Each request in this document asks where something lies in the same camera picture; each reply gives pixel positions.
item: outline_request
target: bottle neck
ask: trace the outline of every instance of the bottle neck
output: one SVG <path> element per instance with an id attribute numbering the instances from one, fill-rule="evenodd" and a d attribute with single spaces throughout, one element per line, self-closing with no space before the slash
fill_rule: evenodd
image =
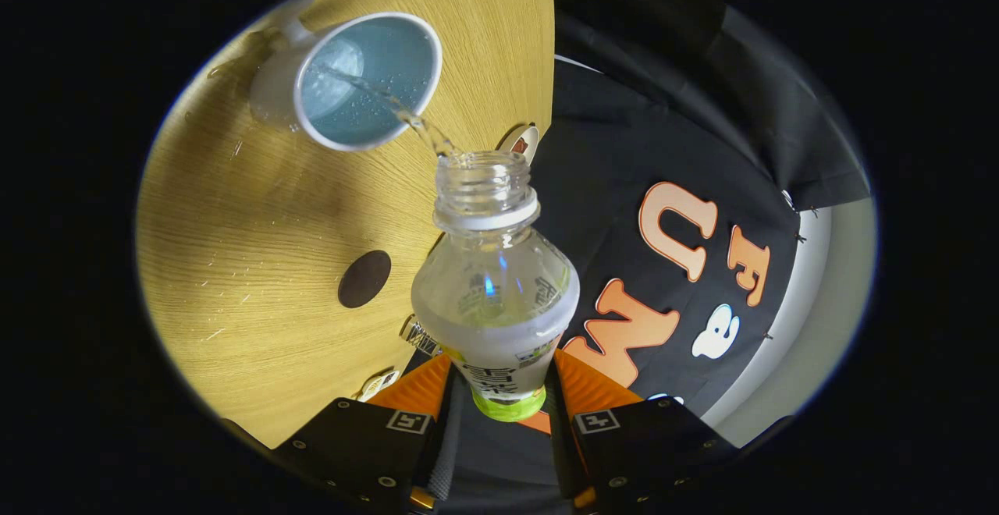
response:
<path id="1" fill-rule="evenodd" d="M 472 246 L 517 244 L 540 214 L 530 179 L 527 159 L 514 152 L 442 157 L 436 173 L 434 223 Z"/>

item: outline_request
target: bottle label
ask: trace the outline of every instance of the bottle label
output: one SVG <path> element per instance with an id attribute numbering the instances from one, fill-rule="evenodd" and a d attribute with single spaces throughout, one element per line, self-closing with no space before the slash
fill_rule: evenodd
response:
<path id="1" fill-rule="evenodd" d="M 446 346 L 443 349 L 468 384 L 485 398 L 522 400 L 534 395 L 545 384 L 547 367 L 566 327 L 568 324 L 546 343 L 511 357 L 486 357 L 477 353 L 474 359 L 468 359 L 456 350 Z"/>

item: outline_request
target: poured water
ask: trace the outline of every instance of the poured water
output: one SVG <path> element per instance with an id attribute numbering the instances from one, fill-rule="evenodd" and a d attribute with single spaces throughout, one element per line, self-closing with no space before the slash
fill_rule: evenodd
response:
<path id="1" fill-rule="evenodd" d="M 389 110 L 392 110 L 392 113 L 395 114 L 397 119 L 402 121 L 402 123 L 409 125 L 409 127 L 413 129 L 414 133 L 427 143 L 429 148 L 431 148 L 431 150 L 434 151 L 435 155 L 438 155 L 438 157 L 450 158 L 460 153 L 460 150 L 454 148 L 450 139 L 447 138 L 439 128 L 436 128 L 434 124 L 429 123 L 424 118 L 413 113 L 413 110 L 409 109 L 409 107 L 400 101 L 399 98 L 390 94 L 388 91 L 385 91 L 385 89 L 371 85 L 367 80 L 364 80 L 364 78 L 360 78 L 359 76 L 340 72 L 338 69 L 325 63 L 318 62 L 313 66 L 317 66 L 322 70 L 322 72 L 324 72 L 324 74 L 328 74 L 332 78 L 347 82 L 348 84 L 354 86 L 354 88 L 359 89 L 359 91 L 370 93 L 375 97 L 375 99 L 379 100 L 379 102 L 385 104 Z"/>

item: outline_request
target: black cloth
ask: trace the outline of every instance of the black cloth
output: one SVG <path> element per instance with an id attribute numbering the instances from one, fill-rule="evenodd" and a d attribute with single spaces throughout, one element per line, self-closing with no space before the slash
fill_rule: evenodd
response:
<path id="1" fill-rule="evenodd" d="M 577 313 L 563 337 L 584 335 L 607 281 L 658 312 L 681 313 L 677 330 L 659 347 L 629 351 L 638 366 L 631 385 L 647 397 L 667 392 L 700 415 L 724 394 L 763 343 L 784 300 L 795 259 L 798 215 L 770 177 L 724 141 L 667 106 L 607 76 L 556 64 L 553 123 L 531 166 L 542 215 L 535 228 L 571 259 L 581 280 Z M 645 192 L 671 181 L 718 205 L 713 236 L 663 213 L 664 231 L 689 247 L 707 250 L 702 277 L 691 283 L 684 269 L 649 248 L 638 231 Z M 727 267 L 733 224 L 756 245 L 770 248 L 763 301 L 746 304 L 747 291 Z M 716 360 L 695 357 L 691 345 L 714 308 L 731 305 L 741 319 L 732 347 Z M 595 342 L 589 346 L 596 349 Z M 468 397 L 461 415 L 450 499 L 442 513 L 570 513 L 560 499 L 549 437 L 520 424 L 486 418 Z"/>
<path id="2" fill-rule="evenodd" d="M 556 0 L 556 10 L 557 53 L 684 113 L 788 191 L 798 209 L 870 196 L 852 128 L 827 89 L 734 8 L 720 0 Z"/>

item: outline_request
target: wooden table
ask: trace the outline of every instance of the wooden table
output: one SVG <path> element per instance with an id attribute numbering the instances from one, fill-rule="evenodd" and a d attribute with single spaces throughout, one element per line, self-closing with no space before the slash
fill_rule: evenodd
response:
<path id="1" fill-rule="evenodd" d="M 386 10 L 438 32 L 443 73 L 425 116 L 457 146 L 496 148 L 531 121 L 545 133 L 553 0 L 315 0 L 302 20 L 315 30 Z M 181 94 L 150 154 L 136 233 L 172 361 L 218 415 L 270 447 L 368 376 L 404 368 L 414 348 L 397 334 L 439 235 L 435 159 L 413 132 L 346 153 L 254 122 L 247 89 L 278 39 L 263 18 Z M 372 250 L 392 258 L 388 282 L 345 308 L 340 277 Z"/>

